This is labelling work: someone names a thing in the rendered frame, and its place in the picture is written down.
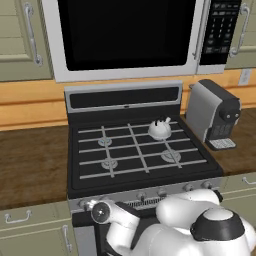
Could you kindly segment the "olive base cupboard door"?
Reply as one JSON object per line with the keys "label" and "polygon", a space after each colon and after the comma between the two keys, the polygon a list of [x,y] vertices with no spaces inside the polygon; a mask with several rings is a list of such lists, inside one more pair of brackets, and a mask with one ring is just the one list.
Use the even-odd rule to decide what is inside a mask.
{"label": "olive base cupboard door", "polygon": [[0,239],[0,256],[78,256],[69,227],[68,238],[72,244],[71,253],[67,250],[62,227],[3,237]]}
{"label": "olive base cupboard door", "polygon": [[233,210],[256,228],[256,194],[226,195],[221,205]]}

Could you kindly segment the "olive drawer front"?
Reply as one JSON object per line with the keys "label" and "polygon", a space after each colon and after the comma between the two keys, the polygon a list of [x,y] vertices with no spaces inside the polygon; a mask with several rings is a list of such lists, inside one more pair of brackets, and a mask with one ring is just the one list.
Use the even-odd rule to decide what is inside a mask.
{"label": "olive drawer front", "polygon": [[[32,211],[32,216],[30,220],[17,224],[5,223],[4,215],[6,213],[10,213],[12,217],[23,216],[26,214],[27,210]],[[70,218],[70,210],[67,201],[7,209],[0,211],[0,230],[44,224]]]}
{"label": "olive drawer front", "polygon": [[243,177],[247,177],[250,182],[256,181],[256,172],[243,173],[238,175],[226,176],[222,179],[220,192],[222,195],[232,193],[240,193],[256,190],[256,185],[248,185],[242,181]]}

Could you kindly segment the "white wall socket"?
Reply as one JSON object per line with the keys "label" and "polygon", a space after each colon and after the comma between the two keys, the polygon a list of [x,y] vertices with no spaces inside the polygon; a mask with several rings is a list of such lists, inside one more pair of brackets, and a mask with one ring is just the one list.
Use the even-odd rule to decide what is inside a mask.
{"label": "white wall socket", "polygon": [[239,86],[247,85],[250,80],[251,70],[249,68],[243,69],[240,74],[240,79],[238,82]]}

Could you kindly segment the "white kettle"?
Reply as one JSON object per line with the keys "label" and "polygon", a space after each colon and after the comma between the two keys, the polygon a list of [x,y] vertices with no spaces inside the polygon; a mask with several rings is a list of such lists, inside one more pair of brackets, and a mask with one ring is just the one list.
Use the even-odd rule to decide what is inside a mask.
{"label": "white kettle", "polygon": [[170,117],[153,121],[148,129],[148,134],[155,140],[161,141],[171,136]]}

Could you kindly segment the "silver and black microwave oven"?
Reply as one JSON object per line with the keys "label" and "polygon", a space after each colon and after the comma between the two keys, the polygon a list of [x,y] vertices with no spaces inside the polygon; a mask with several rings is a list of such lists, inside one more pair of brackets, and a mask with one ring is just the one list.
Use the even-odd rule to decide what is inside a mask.
{"label": "silver and black microwave oven", "polygon": [[199,61],[204,0],[42,0],[55,80],[221,73],[241,0],[211,0]]}

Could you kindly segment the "olive wall cupboard door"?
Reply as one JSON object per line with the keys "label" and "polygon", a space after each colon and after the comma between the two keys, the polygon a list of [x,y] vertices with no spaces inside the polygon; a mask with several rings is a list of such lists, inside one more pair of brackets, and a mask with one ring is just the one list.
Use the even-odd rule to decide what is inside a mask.
{"label": "olive wall cupboard door", "polygon": [[[37,52],[43,65],[37,66],[27,33],[24,4],[33,6],[31,23]],[[0,82],[41,80],[53,77],[41,0],[0,0]]]}
{"label": "olive wall cupboard door", "polygon": [[242,0],[250,8],[243,43],[235,57],[229,57],[226,69],[256,68],[256,0]]}

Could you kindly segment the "black and silver stove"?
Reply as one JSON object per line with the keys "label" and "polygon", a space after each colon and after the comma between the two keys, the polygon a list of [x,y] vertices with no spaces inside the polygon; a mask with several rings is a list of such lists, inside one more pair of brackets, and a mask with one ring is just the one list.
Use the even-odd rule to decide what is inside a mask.
{"label": "black and silver stove", "polygon": [[[155,214],[159,188],[167,196],[220,186],[223,170],[180,117],[182,83],[160,80],[67,86],[69,124],[68,203],[71,216],[89,212],[80,200],[121,201]],[[170,117],[171,136],[158,141],[148,134],[155,120]],[[137,193],[146,193],[141,202]]]}

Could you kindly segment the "black oven door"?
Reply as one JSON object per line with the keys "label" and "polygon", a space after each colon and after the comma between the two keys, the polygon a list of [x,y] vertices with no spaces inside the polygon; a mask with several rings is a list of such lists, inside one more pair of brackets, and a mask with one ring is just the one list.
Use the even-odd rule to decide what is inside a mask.
{"label": "black oven door", "polygon": [[[147,227],[158,223],[156,215],[151,210],[143,211],[131,248],[135,247]],[[109,224],[96,224],[89,212],[80,212],[72,215],[72,225],[79,256],[109,256],[105,250],[105,237],[110,227]]]}

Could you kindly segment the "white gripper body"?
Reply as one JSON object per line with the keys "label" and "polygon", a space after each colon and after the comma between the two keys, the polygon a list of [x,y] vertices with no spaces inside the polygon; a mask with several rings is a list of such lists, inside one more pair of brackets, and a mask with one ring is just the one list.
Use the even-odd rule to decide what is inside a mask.
{"label": "white gripper body", "polygon": [[106,240],[111,248],[117,251],[119,247],[130,249],[133,237],[134,232],[132,230],[118,230],[110,231]]}

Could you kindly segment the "grey and black coffee machine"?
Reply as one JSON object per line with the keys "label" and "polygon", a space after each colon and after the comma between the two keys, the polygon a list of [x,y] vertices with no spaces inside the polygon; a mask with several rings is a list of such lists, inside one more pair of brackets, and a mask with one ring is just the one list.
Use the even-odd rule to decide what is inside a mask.
{"label": "grey and black coffee machine", "polygon": [[210,79],[191,86],[186,123],[214,151],[234,149],[230,139],[241,115],[241,101]]}

